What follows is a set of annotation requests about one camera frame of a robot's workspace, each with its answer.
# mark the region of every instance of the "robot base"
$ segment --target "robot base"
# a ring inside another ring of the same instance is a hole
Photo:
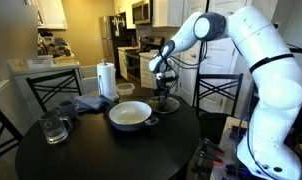
[[[252,148],[252,146],[250,146],[249,149],[247,138],[248,136],[246,134],[238,145],[237,157],[253,175],[264,179],[302,179],[302,167],[300,160],[285,144],[281,147],[274,147],[274,145],[269,144],[270,146],[268,148],[266,145],[268,143],[258,142],[255,140],[255,146],[258,144],[264,144],[260,146],[264,149],[259,149],[259,147]],[[274,148],[277,148],[277,151],[271,151],[271,149]]]

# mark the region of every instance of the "glass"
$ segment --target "glass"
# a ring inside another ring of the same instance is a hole
[[[73,128],[71,119],[61,116],[58,110],[45,112],[39,116],[39,122],[49,144],[56,144],[68,137],[68,132]]]

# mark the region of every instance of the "round table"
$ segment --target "round table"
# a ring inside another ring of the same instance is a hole
[[[120,96],[120,102],[145,102],[153,90],[137,88]],[[19,179],[169,179],[186,167],[199,143],[199,124],[194,108],[182,99],[170,114],[155,114],[158,124],[134,132],[115,129],[110,107],[80,114],[68,138],[47,144],[36,122],[24,135],[16,154]]]

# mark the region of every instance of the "gray cloth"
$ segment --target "gray cloth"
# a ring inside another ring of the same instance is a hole
[[[74,98],[75,102],[79,104],[79,112],[87,110],[98,110],[103,105],[103,100],[99,96],[93,94],[85,94]]]

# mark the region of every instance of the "white cabinet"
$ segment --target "white cabinet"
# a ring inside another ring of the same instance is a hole
[[[181,27],[184,0],[153,0],[153,27]]]
[[[125,51],[118,50],[118,53],[121,76],[128,80],[127,67],[125,66]]]
[[[132,4],[139,2],[140,0],[114,0],[114,12],[115,14],[125,12],[127,29],[135,29],[132,16]]]
[[[140,56],[141,87],[156,88],[155,75],[149,69],[150,59]]]
[[[114,12],[115,14],[120,14],[126,11],[124,6],[124,0],[114,0]]]
[[[38,6],[39,29],[67,29],[61,0],[28,0],[28,5]]]

